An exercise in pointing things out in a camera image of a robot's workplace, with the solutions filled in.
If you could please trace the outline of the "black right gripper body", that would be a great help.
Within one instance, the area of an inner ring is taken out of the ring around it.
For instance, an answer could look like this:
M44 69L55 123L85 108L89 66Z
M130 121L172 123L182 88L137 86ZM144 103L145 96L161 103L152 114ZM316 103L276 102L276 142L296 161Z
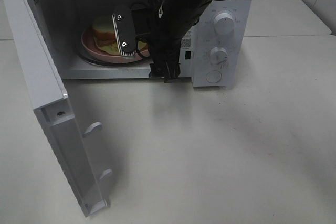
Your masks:
M164 0L136 2L131 5L131 14L136 41L147 44L153 63L179 62L181 39L173 31L172 17L164 10Z

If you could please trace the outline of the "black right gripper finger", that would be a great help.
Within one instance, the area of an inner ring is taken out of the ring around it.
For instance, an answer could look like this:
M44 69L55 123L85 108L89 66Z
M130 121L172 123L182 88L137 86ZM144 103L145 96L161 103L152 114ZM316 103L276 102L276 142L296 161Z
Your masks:
M162 78L163 81L172 82L179 78L180 63L177 61L163 61L150 64L150 78Z

